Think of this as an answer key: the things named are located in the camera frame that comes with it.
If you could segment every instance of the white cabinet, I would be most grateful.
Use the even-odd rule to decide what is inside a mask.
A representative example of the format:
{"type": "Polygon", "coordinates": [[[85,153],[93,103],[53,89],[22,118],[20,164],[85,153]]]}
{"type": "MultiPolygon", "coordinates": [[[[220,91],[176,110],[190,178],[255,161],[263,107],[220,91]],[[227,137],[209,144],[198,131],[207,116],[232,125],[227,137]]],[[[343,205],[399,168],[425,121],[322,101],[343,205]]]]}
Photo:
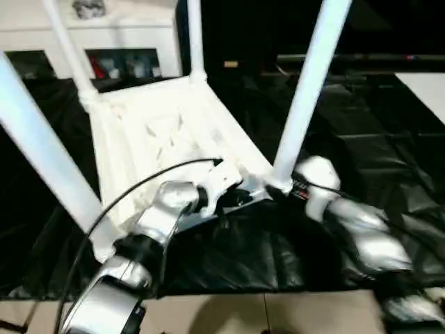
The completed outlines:
{"type": "MultiPolygon", "coordinates": [[[[63,21],[80,52],[90,78],[94,72],[88,49],[155,49],[163,77],[182,75],[175,9],[177,0],[105,0],[104,17],[83,20],[60,0],[63,21]]],[[[70,78],[71,69],[40,0],[0,1],[0,49],[42,50],[59,79],[70,78]]]]}

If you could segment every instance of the black tarp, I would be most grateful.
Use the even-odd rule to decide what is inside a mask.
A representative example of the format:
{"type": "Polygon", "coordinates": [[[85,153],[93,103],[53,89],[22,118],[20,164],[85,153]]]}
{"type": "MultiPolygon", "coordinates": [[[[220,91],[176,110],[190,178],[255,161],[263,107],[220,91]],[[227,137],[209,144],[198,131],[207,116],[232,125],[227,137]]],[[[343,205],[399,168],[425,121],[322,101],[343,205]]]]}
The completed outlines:
{"type": "MultiPolygon", "coordinates": [[[[115,90],[141,81],[99,81],[115,90]]],[[[272,161],[296,85],[294,78],[210,78],[216,94],[272,161]]],[[[97,191],[88,115],[72,81],[27,87],[97,191]]],[[[56,299],[82,238],[80,229],[1,135],[0,293],[3,299],[56,299]]],[[[332,77],[323,88],[300,158],[332,161],[342,190],[386,211],[425,286],[445,283],[445,126],[393,76],[332,77]]],[[[320,226],[296,205],[265,201],[177,235],[162,294],[332,291],[354,288],[320,226]]],[[[79,293],[98,264],[85,254],[79,293]]]]}

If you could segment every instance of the white table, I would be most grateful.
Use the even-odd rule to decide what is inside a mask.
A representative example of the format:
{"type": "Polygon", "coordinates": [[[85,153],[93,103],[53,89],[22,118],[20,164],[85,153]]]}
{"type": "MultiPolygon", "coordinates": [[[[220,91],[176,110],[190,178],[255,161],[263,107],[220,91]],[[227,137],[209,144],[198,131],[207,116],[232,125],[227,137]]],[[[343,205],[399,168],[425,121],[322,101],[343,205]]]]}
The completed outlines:
{"type": "Polygon", "coordinates": [[[445,124],[445,74],[397,73],[396,76],[445,124]]]}

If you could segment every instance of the black cable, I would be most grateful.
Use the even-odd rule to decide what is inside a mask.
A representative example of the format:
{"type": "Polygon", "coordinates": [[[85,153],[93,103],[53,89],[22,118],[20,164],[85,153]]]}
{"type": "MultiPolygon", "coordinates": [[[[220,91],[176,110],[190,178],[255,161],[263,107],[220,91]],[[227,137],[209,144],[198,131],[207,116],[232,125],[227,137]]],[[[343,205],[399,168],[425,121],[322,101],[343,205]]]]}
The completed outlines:
{"type": "Polygon", "coordinates": [[[128,188],[126,191],[124,191],[122,194],[120,194],[113,202],[111,202],[102,212],[101,214],[96,218],[96,220],[94,221],[94,223],[92,224],[91,228],[89,229],[89,231],[85,234],[85,236],[82,239],[82,242],[79,246],[79,249],[76,253],[76,256],[74,258],[74,262],[71,266],[71,269],[68,273],[67,276],[67,280],[65,281],[65,286],[63,288],[63,292],[62,292],[62,296],[60,297],[60,301],[58,304],[58,309],[57,309],[57,318],[56,318],[56,325],[54,326],[54,334],[59,334],[59,330],[60,330],[60,323],[62,321],[62,313],[63,313],[63,305],[65,304],[65,300],[67,298],[68,295],[68,290],[70,289],[71,286],[71,282],[72,279],[74,277],[74,273],[77,269],[77,266],[79,265],[82,253],[85,251],[86,246],[88,245],[88,240],[90,238],[90,235],[94,232],[95,228],[100,224],[100,222],[102,221],[102,219],[105,217],[105,215],[116,205],[118,204],[121,199],[123,199],[125,196],[127,196],[129,193],[131,193],[134,189],[140,187],[142,184],[149,182],[151,180],[153,180],[155,177],[158,177],[166,172],[169,172],[173,169],[185,166],[185,165],[189,165],[189,164],[194,164],[197,162],[213,162],[215,165],[219,164],[222,159],[217,159],[217,158],[206,158],[206,159],[195,159],[195,160],[190,160],[190,161],[185,161],[182,162],[180,164],[168,167],[166,169],[163,169],[153,175],[150,175],[149,177],[146,177],[145,179],[139,181],[138,183],[134,184],[133,186],[131,186],[130,188],[128,188]]]}

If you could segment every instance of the white plastic chair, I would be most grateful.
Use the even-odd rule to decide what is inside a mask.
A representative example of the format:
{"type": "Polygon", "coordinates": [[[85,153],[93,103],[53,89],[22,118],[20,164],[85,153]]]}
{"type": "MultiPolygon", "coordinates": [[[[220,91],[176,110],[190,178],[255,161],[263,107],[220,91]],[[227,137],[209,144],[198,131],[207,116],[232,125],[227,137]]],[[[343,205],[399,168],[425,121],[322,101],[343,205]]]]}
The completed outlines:
{"type": "MultiPolygon", "coordinates": [[[[91,84],[56,1],[43,3],[72,68],[79,99],[90,115],[103,205],[138,180],[198,157],[222,157],[233,161],[254,180],[265,179],[283,191],[290,189],[291,173],[352,0],[322,3],[274,168],[207,84],[200,0],[188,0],[192,68],[189,76],[104,94],[99,94],[91,84]]],[[[5,57],[0,61],[2,73],[2,94],[10,99],[8,112],[1,114],[2,125],[76,222],[88,230],[100,210],[97,199],[5,57]],[[14,81],[14,85],[8,85],[7,80],[14,81]],[[12,111],[19,116],[10,117],[8,113],[12,111]],[[30,132],[32,125],[26,122],[29,117],[42,131],[30,132]],[[59,161],[60,168],[52,166],[54,161],[59,161]]],[[[91,238],[97,259],[108,256],[112,241],[124,233],[120,224],[150,202],[162,181],[198,180],[209,168],[208,164],[183,167],[123,200],[111,212],[111,220],[104,221],[91,238]]],[[[261,184],[252,184],[258,188],[258,198],[264,196],[261,184]]]]}

